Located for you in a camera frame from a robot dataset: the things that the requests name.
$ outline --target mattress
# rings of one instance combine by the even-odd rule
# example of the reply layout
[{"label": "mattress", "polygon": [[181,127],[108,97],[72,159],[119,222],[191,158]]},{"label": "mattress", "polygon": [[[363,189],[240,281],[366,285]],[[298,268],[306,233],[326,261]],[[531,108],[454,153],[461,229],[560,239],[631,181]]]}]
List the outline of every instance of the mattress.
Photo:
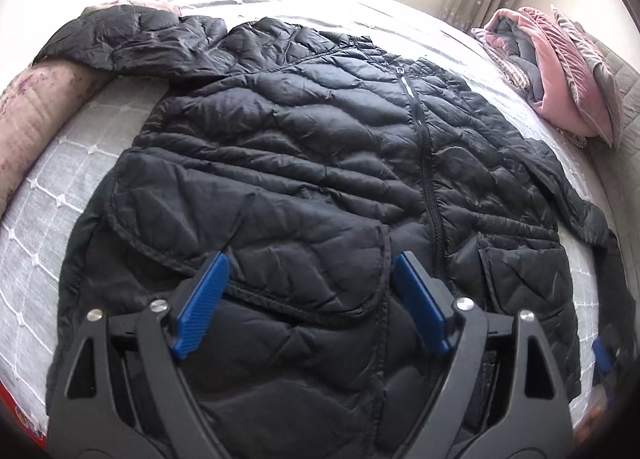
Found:
[{"label": "mattress", "polygon": [[[318,30],[367,35],[383,49],[409,58],[426,56],[461,74],[524,136],[549,144],[574,188],[600,206],[613,227],[606,195],[584,153],[530,109],[474,39],[433,17],[391,0],[159,1],[177,4],[183,15],[221,17],[228,29],[270,16]],[[52,140],[0,222],[0,380],[40,431],[47,425],[46,373],[56,346],[57,280],[68,235],[100,179],[166,89],[163,81],[143,78],[116,78],[108,84]],[[582,394],[571,403],[577,424],[593,380],[598,302],[591,249],[565,227],[559,233],[578,315]]]}]

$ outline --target metal screw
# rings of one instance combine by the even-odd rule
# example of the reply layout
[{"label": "metal screw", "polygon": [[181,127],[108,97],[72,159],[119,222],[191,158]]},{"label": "metal screw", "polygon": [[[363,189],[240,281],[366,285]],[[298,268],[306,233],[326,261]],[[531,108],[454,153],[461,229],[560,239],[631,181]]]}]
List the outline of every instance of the metal screw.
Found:
[{"label": "metal screw", "polygon": [[102,311],[100,309],[92,309],[86,314],[86,319],[89,322],[98,322],[102,318]]},{"label": "metal screw", "polygon": [[460,311],[471,311],[474,306],[474,301],[466,296],[461,296],[456,299],[456,307],[460,309]]},{"label": "metal screw", "polygon": [[529,309],[523,309],[520,311],[520,319],[525,322],[533,322],[536,319],[536,315],[533,314]]},{"label": "metal screw", "polygon": [[156,298],[151,304],[149,304],[149,309],[154,313],[166,311],[168,307],[169,303],[164,298]]}]

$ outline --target pink velvet cushion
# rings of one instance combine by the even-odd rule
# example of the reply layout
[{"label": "pink velvet cushion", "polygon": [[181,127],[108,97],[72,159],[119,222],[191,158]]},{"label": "pink velvet cushion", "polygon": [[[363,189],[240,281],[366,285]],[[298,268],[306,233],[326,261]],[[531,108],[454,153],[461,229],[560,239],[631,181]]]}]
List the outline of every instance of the pink velvet cushion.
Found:
[{"label": "pink velvet cushion", "polygon": [[593,79],[596,81],[600,92],[604,96],[609,110],[609,119],[613,129],[613,146],[620,146],[620,136],[622,134],[622,125],[624,118],[624,109],[622,105],[622,95],[620,88],[616,83],[615,74],[607,64],[607,60],[600,50],[595,46],[586,34],[581,32],[580,28],[571,20],[562,14],[555,6],[551,6],[554,13],[554,19],[558,25],[569,35],[575,47],[578,48],[582,58],[591,69]]},{"label": "pink velvet cushion", "polygon": [[540,27],[554,48],[574,102],[585,123],[612,146],[614,135],[607,104],[593,78],[593,72],[574,42],[555,20],[543,12],[529,7],[520,8],[519,11],[528,15]]},{"label": "pink velvet cushion", "polygon": [[498,10],[484,27],[486,41],[496,48],[504,48],[503,42],[494,33],[502,17],[511,19],[521,32],[529,35],[536,49],[536,61],[545,93],[542,101],[529,102],[533,110],[558,128],[578,136],[597,136],[597,132],[578,112],[554,48],[531,17],[506,8]]},{"label": "pink velvet cushion", "polygon": [[66,60],[21,72],[0,96],[0,217],[27,170],[58,129],[111,79]]}]

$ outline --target jacket pocket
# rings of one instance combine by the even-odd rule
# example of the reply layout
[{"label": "jacket pocket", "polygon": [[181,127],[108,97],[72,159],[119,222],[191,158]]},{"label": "jacket pocket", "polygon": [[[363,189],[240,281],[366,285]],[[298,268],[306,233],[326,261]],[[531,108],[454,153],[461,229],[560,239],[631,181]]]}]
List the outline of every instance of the jacket pocket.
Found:
[{"label": "jacket pocket", "polygon": [[118,160],[108,222],[137,251],[185,275],[223,251],[227,294],[310,323],[340,325],[377,307],[390,269],[380,222],[181,163],[158,149]]},{"label": "jacket pocket", "polygon": [[558,314],[572,301],[572,279],[564,248],[479,251],[495,311],[515,315],[527,308],[544,319]]}]

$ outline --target jacket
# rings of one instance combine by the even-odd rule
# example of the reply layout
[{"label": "jacket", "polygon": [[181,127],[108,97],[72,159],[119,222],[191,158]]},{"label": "jacket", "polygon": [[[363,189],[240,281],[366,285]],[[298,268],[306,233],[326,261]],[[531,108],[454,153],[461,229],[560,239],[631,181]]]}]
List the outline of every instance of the jacket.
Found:
[{"label": "jacket", "polygon": [[[558,221],[606,248],[606,220],[462,78],[367,37],[126,5],[63,26],[50,57],[171,89],[74,227],[49,394],[87,311],[140,311],[223,251],[231,281],[182,368],[231,456],[390,457],[443,370],[390,284],[405,250],[487,311],[534,311],[579,393]],[[494,372],[487,353],[478,399]]]}]

